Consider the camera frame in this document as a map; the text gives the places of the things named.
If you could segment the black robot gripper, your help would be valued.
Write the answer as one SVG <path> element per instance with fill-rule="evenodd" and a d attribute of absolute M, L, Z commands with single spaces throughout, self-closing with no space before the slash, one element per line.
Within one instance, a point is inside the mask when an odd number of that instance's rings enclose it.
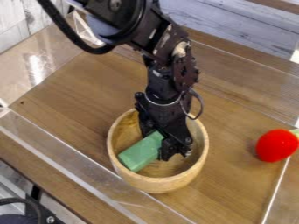
<path fill-rule="evenodd" d="M 154 131 L 164 136 L 157 150 L 158 160 L 168 161 L 174 154 L 180 154 L 184 158 L 192 154 L 192 135 L 186 128 L 189 102 L 189 94 L 177 94 L 164 101 L 149 91 L 134 93 L 141 136 L 146 137 Z"/>

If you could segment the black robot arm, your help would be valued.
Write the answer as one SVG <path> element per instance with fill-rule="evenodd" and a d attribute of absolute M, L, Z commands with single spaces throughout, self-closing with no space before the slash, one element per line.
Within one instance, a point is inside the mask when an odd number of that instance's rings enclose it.
<path fill-rule="evenodd" d="M 134 94 L 141 134 L 162 135 L 157 158 L 192 151 L 186 121 L 193 84 L 200 79 L 188 32 L 162 13 L 158 0 L 65 0 L 86 16 L 88 27 L 102 42 L 89 46 L 70 28 L 50 0 L 36 0 L 69 41 L 90 54 L 105 54 L 126 45 L 138 51 L 146 68 L 146 86 Z"/>

